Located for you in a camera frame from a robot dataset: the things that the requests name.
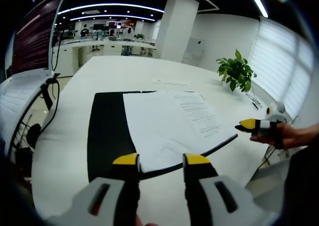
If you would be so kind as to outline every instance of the potted plant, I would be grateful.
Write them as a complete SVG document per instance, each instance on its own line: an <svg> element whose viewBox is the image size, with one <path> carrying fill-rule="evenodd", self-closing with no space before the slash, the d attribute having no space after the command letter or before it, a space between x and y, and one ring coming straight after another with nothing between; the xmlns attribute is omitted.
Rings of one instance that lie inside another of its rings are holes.
<svg viewBox="0 0 319 226"><path fill-rule="evenodd" d="M139 38L144 39L144 35L141 33L135 34L134 37L137 39L139 39Z"/></svg>
<svg viewBox="0 0 319 226"><path fill-rule="evenodd" d="M235 59L217 59L216 61L220 64L218 73L220 76L223 75L222 82L230 83L231 91L238 87L241 92L248 92L251 88L251 78L252 76L256 78L257 74L251 70L248 61L241 57L238 50L236 50L235 56Z"/></svg>

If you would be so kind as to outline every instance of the red screen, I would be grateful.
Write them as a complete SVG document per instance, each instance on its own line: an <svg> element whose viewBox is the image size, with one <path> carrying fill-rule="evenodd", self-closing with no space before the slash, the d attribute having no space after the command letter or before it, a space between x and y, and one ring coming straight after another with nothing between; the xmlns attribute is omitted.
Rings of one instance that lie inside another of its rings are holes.
<svg viewBox="0 0 319 226"><path fill-rule="evenodd" d="M44 0L22 20L13 42L13 74L49 67L51 30L60 1Z"/></svg>

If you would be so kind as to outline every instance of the white window blind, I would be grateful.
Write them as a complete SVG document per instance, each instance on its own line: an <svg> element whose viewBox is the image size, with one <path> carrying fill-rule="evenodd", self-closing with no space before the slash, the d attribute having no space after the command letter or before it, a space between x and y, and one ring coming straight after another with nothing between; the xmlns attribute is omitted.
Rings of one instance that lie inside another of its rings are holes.
<svg viewBox="0 0 319 226"><path fill-rule="evenodd" d="M287 113L297 116L307 97L314 67L314 53L303 39L284 26L262 19L250 57L258 75L253 81Z"/></svg>
<svg viewBox="0 0 319 226"><path fill-rule="evenodd" d="M154 24L154 29L153 29L152 39L157 39L159 34L159 29L160 29L160 20L153 24Z"/></svg>

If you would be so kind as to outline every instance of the white table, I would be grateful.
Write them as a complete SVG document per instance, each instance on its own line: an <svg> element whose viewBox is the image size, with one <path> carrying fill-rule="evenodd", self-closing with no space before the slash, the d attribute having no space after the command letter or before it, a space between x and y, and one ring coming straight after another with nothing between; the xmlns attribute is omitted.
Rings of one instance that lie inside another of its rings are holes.
<svg viewBox="0 0 319 226"><path fill-rule="evenodd" d="M196 86L154 84L150 78L190 80ZM88 185L87 137L93 98L97 92L182 90L197 91L236 125L246 118L264 118L251 100L239 91L223 87L217 73L159 59L93 57L65 86L55 119L36 144L32 165L35 207L43 218L65 212L72 197ZM51 119L54 107L46 122ZM266 152L266 145L251 142L249 134L208 156L219 175L227 175L243 187L249 182ZM142 222L189 225L184 197L183 170L140 182L138 215Z"/></svg>
<svg viewBox="0 0 319 226"><path fill-rule="evenodd" d="M96 52L92 53L92 46L103 45L103 51L99 51L98 55L117 55L120 56L122 53L123 46L133 47L134 54L139 54L141 48L147 49L146 55L150 52L154 57L154 51L156 47L148 43L131 42L131 41L110 41L105 40L92 40L92 39L82 39L82 40L71 40L65 42L60 46L59 58L55 72L60 73L60 77L73 76L79 70L80 66L86 63ZM56 64L58 47L53 48L52 63L53 67Z"/></svg>

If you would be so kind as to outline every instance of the black mat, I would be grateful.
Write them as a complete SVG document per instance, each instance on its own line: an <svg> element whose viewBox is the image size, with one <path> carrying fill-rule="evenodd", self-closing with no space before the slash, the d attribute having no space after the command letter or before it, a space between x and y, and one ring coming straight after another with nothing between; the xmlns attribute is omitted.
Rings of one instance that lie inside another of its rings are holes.
<svg viewBox="0 0 319 226"><path fill-rule="evenodd" d="M112 162L116 158L136 152L126 121L123 100L123 94L125 93L140 92L97 93L94 97L87 143L89 182L97 177L107 178L110 174ZM236 137L237 135L234 135L203 155L210 155ZM181 167L182 164L178 164L163 170L141 172L141 180L162 175Z"/></svg>

